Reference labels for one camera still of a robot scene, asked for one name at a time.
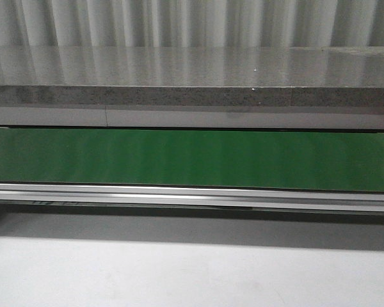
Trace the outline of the white curtain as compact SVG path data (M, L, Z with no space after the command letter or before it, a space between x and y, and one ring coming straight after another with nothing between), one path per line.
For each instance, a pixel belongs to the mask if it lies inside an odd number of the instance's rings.
M0 46L384 46L384 1L0 1Z

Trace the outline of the grey granite counter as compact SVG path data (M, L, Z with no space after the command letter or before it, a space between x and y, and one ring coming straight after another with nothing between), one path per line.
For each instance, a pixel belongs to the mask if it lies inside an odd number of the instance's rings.
M0 126L384 130L384 47L0 47Z

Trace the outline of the green conveyor belt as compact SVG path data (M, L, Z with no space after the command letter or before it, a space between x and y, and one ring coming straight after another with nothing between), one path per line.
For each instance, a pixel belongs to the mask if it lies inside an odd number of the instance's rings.
M384 214L384 132L0 127L0 201Z

